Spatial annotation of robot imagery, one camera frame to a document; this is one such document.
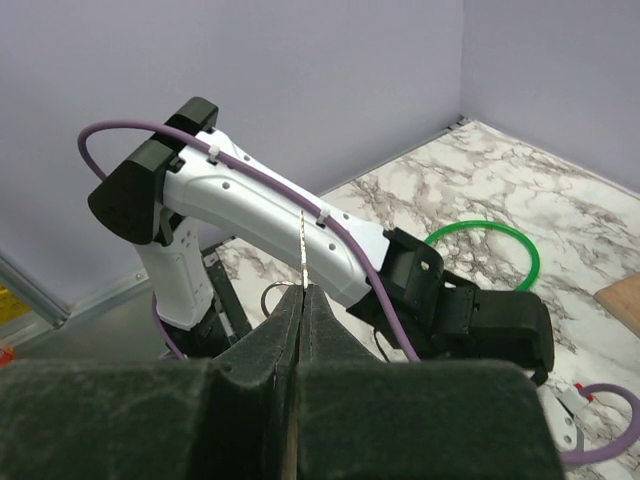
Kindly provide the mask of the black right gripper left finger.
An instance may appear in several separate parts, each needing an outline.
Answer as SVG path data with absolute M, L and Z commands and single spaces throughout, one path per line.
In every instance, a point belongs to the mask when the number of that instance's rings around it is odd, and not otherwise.
M 293 479 L 305 295 L 286 290 L 214 359 L 16 361 L 1 371 L 5 479 Z

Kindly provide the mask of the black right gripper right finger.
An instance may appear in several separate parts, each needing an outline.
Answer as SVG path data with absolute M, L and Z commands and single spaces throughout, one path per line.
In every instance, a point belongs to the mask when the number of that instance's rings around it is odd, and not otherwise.
M 385 363 L 306 290 L 296 369 L 301 479 L 559 479 L 534 385 L 499 361 Z

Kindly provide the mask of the silver key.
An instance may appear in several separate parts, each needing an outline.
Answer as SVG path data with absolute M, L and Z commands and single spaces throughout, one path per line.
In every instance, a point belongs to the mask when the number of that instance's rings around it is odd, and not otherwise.
M 299 253 L 300 253 L 300 283 L 303 292 L 306 292 L 309 287 L 309 271 L 307 266 L 307 248 L 306 248 L 306 231 L 305 231 L 305 216 L 304 211 L 301 210 L 299 214 Z M 263 315 L 268 318 L 271 314 L 267 306 L 267 296 L 271 290 L 279 287 L 291 287 L 295 286 L 291 281 L 275 281 L 267 286 L 260 297 L 260 307 Z

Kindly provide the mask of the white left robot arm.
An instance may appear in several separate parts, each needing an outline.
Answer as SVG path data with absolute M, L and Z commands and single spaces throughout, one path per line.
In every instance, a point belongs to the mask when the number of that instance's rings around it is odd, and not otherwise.
M 193 97 L 161 124 L 111 120 L 78 136 L 143 130 L 148 138 L 89 195 L 93 216 L 136 249 L 156 313 L 189 356 L 214 288 L 199 223 L 219 227 L 299 270 L 410 360 L 498 359 L 543 384 L 554 368 L 550 315 L 529 291 L 484 290 L 446 270 L 425 241 L 360 219 L 261 164 L 216 126 L 218 107 Z

